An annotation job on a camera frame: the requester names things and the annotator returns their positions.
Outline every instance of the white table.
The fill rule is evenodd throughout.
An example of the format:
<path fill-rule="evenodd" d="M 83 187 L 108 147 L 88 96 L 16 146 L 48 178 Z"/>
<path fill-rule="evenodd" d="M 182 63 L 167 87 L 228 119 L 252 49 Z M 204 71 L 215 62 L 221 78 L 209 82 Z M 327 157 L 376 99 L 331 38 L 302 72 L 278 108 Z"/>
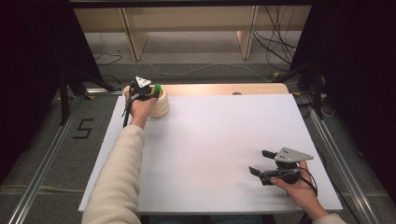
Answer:
<path fill-rule="evenodd" d="M 318 198 L 329 211 L 339 203 L 304 121 L 290 94 L 169 96 L 170 111 L 149 119 L 138 211 L 159 214 L 273 214 L 301 211 L 282 189 L 263 186 L 248 167 L 276 168 L 262 150 L 289 147 L 314 156 L 308 166 Z M 82 199 L 121 130 L 124 98 L 114 109 L 98 160 Z"/>

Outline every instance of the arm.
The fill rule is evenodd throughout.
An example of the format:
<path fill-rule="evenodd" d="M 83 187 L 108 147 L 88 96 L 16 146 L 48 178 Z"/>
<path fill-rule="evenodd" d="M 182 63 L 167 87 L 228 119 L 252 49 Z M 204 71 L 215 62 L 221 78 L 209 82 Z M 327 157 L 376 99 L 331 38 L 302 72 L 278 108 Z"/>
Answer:
<path fill-rule="evenodd" d="M 312 182 L 311 176 L 306 171 L 308 169 L 306 161 L 300 161 L 300 167 L 305 168 L 305 170 L 302 169 L 301 176 Z M 339 216 L 334 214 L 329 215 L 320 204 L 315 192 L 304 181 L 299 180 L 293 185 L 286 183 L 282 179 L 272 179 L 271 182 L 285 190 L 291 199 L 311 217 L 314 223 L 345 223 Z"/>
<path fill-rule="evenodd" d="M 96 180 L 82 217 L 82 223 L 140 224 L 137 213 L 139 174 L 145 142 L 145 127 L 149 110 L 156 102 L 135 100 L 133 119 L 125 127 L 111 149 Z"/>

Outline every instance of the floor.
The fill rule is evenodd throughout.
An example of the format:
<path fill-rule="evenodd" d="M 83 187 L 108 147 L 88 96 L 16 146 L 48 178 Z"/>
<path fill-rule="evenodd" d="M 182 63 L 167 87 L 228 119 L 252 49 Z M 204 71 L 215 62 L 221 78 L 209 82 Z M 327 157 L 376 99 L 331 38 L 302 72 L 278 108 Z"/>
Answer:
<path fill-rule="evenodd" d="M 270 38 L 272 33 L 260 32 L 260 35 Z M 290 45 L 297 46 L 300 32 L 282 35 Z M 282 69 L 287 68 L 275 55 L 268 55 L 254 38 L 249 59 L 242 60 L 233 32 L 152 33 L 139 62 L 132 61 L 123 34 L 86 34 L 86 37 L 102 74 L 108 76 L 104 79 L 116 85 L 115 78 L 120 79 L 121 86 L 128 81 L 134 69 L 148 76 L 183 77 L 185 82 L 210 82 L 210 77 L 203 80 L 199 76 L 231 74 L 239 69 L 238 74 L 247 73 L 250 76 L 247 75 L 244 80 L 258 78 L 261 82 L 269 82 L 276 73 L 284 74 Z M 273 43 L 271 46 L 284 56 L 280 45 Z M 290 92 L 298 91 L 298 78 L 296 76 L 286 82 Z M 15 214 L 14 209 L 18 211 L 18 206 L 23 206 L 21 201 L 26 191 L 34 187 L 29 185 L 40 173 L 40 164 L 45 160 L 49 169 L 44 174 L 41 172 L 40 182 L 35 186 L 37 194 L 30 194 L 33 200 L 27 200 L 30 203 L 20 209 L 25 212 L 22 212 L 20 223 L 80 222 L 78 204 L 91 171 L 83 168 L 94 165 L 97 148 L 101 146 L 106 123 L 111 117 L 112 110 L 109 108 L 116 99 L 116 96 L 98 95 L 94 100 L 84 99 L 82 104 L 78 104 L 78 99 L 70 99 L 71 104 L 76 105 L 76 110 L 73 106 L 71 109 L 76 112 L 70 127 L 63 130 L 59 126 L 61 106 L 55 96 L 46 122 L 32 139 L 30 149 L 21 155 L 0 188 L 0 223 L 7 223 Z M 295 99 L 297 104 L 310 102 L 309 94 Z M 323 107 L 323 110 L 328 117 L 318 120 L 315 113 L 301 108 L 302 116 L 310 115 L 304 119 L 307 129 L 323 158 L 326 158 L 324 163 L 329 177 L 339 189 L 340 198 L 345 199 L 345 209 L 339 213 L 340 216 L 347 223 L 394 223 L 395 204 L 365 159 L 357 153 L 359 149 L 342 118 L 337 113 L 330 116 L 333 110 L 331 105 Z M 85 139 L 79 138 L 86 134 L 81 132 L 84 125 L 95 130 Z M 61 144 L 57 146 L 53 139 Z M 55 148 L 54 155 L 48 154 L 49 148 Z M 275 214 L 276 223 L 298 223 L 300 218 L 301 214 Z"/>

